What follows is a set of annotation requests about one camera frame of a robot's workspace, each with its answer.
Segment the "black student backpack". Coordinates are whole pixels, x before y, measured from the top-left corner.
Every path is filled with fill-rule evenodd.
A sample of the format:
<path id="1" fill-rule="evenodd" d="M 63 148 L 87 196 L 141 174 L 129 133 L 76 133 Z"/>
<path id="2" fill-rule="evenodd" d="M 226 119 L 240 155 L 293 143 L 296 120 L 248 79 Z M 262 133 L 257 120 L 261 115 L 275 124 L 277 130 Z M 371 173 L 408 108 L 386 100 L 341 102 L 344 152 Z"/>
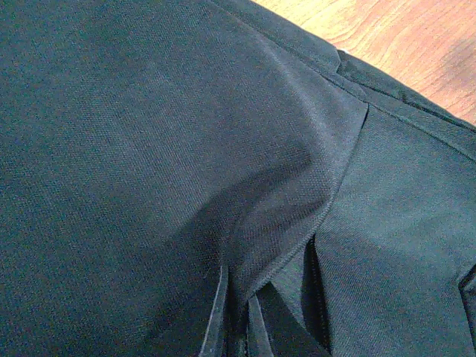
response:
<path id="1" fill-rule="evenodd" d="M 475 128 L 251 1 L 1 3 L 1 354 L 475 354 Z"/>

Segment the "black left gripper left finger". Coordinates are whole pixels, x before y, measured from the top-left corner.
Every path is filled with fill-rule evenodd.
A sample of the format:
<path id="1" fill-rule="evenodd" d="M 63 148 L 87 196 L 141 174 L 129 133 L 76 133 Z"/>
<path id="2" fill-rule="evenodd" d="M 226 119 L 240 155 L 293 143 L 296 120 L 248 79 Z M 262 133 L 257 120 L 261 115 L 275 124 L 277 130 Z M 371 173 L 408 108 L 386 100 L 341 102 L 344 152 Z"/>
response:
<path id="1" fill-rule="evenodd" d="M 219 282 L 213 299 L 199 357 L 227 355 L 228 267 L 220 267 Z"/>

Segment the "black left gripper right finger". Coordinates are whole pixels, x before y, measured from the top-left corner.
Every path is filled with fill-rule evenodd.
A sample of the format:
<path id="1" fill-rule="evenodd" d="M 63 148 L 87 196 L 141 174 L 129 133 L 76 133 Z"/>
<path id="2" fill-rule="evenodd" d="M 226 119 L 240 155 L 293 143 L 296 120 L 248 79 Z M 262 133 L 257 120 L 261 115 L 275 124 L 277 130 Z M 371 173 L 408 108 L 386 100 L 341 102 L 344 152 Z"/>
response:
<path id="1" fill-rule="evenodd" d="M 268 283 L 248 300 L 249 356 L 328 356 Z"/>

